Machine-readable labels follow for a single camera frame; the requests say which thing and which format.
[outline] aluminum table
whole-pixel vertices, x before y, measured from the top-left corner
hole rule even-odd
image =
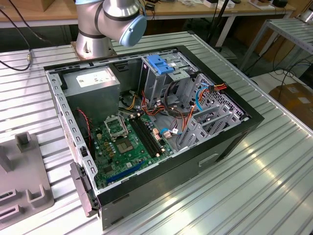
[[[143,37],[118,54],[185,45],[265,120],[230,156],[149,205],[101,231],[86,218],[69,164],[72,157],[53,107],[43,66],[73,62],[71,46],[34,50],[30,71],[0,67],[0,138],[29,131],[38,136],[51,183],[53,207],[0,234],[309,234],[313,229],[312,131],[263,93],[198,36],[187,32]],[[27,51],[0,54],[12,66]]]
[[[240,70],[245,67],[254,49],[268,29],[272,29],[274,33],[265,44],[260,54],[263,54],[270,47],[278,34],[300,47],[300,50],[298,50],[297,54],[294,56],[295,59],[302,49],[313,54],[313,25],[304,23],[296,18],[266,20],[246,52],[243,62],[240,65]]]

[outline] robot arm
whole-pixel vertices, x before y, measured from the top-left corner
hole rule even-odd
[[[112,54],[111,39],[132,47],[146,30],[138,0],[76,0],[79,34],[77,53],[86,58]]]

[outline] ram slot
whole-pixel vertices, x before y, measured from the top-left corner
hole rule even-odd
[[[130,124],[152,158],[162,153],[161,148],[140,119],[131,119]]]

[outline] sticker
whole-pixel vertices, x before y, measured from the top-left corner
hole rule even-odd
[[[303,103],[303,104],[310,104],[310,101],[305,98],[305,97],[298,97],[298,99]]]
[[[172,132],[173,132],[174,134],[177,134],[177,133],[178,133],[178,129],[173,128]]]
[[[112,80],[115,80],[115,77],[111,77],[111,75],[109,75],[106,71],[99,71],[79,75],[76,79],[80,87],[87,87],[99,83],[110,82]]]
[[[298,93],[299,92],[296,87],[288,87],[288,90],[291,91],[292,93]]]

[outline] motherboard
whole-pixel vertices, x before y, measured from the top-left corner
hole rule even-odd
[[[148,115],[113,117],[91,130],[95,142],[95,181],[104,188],[173,154]]]

